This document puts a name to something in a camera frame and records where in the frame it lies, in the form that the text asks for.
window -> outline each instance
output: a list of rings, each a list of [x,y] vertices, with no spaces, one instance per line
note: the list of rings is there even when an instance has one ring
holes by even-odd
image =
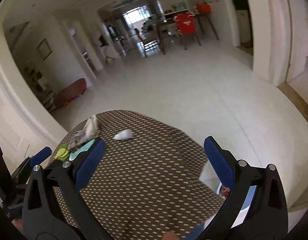
[[[150,17],[150,12],[147,9],[147,6],[144,5],[142,7],[137,7],[133,10],[126,12],[125,14],[123,14],[123,17],[127,25],[130,27],[133,23],[139,22]]]

silver bolt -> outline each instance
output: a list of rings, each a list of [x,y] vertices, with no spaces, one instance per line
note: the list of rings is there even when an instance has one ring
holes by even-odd
[[[271,171],[274,171],[276,169],[276,166],[274,164],[269,164],[268,167]]]
[[[40,165],[35,165],[35,166],[33,167],[33,170],[34,170],[34,171],[38,171],[40,168],[41,168]]]
[[[245,167],[245,166],[247,166],[247,162],[244,161],[244,160],[240,160],[240,161],[238,161],[238,165],[241,166],[241,167]]]
[[[70,167],[71,166],[71,163],[69,162],[69,161],[65,161],[65,162],[63,162],[63,164],[62,164],[62,167],[63,168],[68,168],[68,167]]]

table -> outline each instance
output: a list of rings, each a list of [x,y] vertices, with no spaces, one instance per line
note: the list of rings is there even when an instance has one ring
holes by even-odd
[[[181,130],[127,110],[96,118],[106,152],[80,194],[113,239],[161,240],[167,231],[181,239],[219,210],[224,200],[199,181],[204,150]],[[85,123],[65,136],[54,154]],[[132,129],[134,138],[112,139],[125,129]],[[65,219],[75,226],[59,188],[54,191]]]
[[[217,40],[219,40],[219,37],[218,37],[217,31],[216,31],[216,29],[215,29],[215,26],[214,26],[212,20],[210,19],[210,16],[209,16],[208,13],[206,13],[206,14],[195,14],[195,18],[197,18],[198,25],[199,25],[199,27],[200,27],[200,29],[201,29],[201,32],[202,32],[203,34],[205,34],[204,27],[203,27],[203,24],[202,24],[202,22],[201,22],[201,18],[202,18],[202,17],[207,18],[207,20],[208,20],[208,22],[209,22],[209,24],[210,24],[210,26],[211,26],[211,28],[212,28],[213,33],[215,34]],[[164,22],[159,22],[159,23],[155,24],[155,26],[156,26],[156,28],[157,28],[157,36],[158,36],[158,39],[159,39],[159,47],[160,47],[160,49],[161,49],[161,52],[163,52],[164,55],[166,54],[166,52],[165,52],[164,39],[163,39],[163,36],[162,36],[162,33],[161,33],[161,28],[162,28],[163,26],[167,26],[167,25],[170,25],[170,24],[173,24],[173,23],[175,23],[175,22],[174,22],[174,20],[171,18],[171,19],[165,20]]]

red shirt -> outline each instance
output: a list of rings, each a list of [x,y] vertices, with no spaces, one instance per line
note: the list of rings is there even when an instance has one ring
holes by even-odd
[[[188,34],[196,32],[194,15],[191,13],[180,13],[174,17],[174,21],[177,23],[180,33]]]

